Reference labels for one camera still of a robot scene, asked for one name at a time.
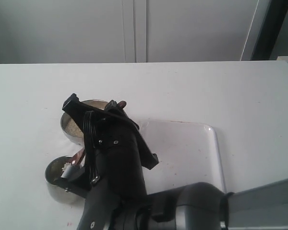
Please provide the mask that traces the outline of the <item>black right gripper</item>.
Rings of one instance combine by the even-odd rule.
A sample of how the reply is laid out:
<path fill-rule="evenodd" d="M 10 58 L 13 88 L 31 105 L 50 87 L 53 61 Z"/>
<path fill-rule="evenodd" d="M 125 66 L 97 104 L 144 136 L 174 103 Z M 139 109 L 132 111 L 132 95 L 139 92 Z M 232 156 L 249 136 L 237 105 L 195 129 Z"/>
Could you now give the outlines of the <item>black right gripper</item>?
<path fill-rule="evenodd" d="M 107 179 L 109 189 L 124 199 L 145 196 L 146 187 L 142 167 L 153 169 L 159 164 L 139 132 L 139 126 L 131 120 L 118 103 L 111 100 L 105 112 L 116 121 L 97 130 L 93 111 L 85 112 L 83 103 L 72 93 L 63 103 L 68 114 L 84 133 L 86 152 L 85 167 L 89 181 L 97 177 Z"/>

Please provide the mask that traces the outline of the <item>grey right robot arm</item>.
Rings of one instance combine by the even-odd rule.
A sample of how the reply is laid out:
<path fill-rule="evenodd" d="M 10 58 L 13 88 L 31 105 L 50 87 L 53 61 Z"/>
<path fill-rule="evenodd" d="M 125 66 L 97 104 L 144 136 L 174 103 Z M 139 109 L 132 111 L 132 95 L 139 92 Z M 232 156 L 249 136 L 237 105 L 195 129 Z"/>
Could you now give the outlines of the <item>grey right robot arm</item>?
<path fill-rule="evenodd" d="M 158 163 L 124 112 L 72 94 L 63 104 L 84 134 L 84 167 L 58 180 L 85 199 L 80 230 L 288 230 L 288 179 L 239 193 L 199 182 L 149 195 L 143 168 Z"/>

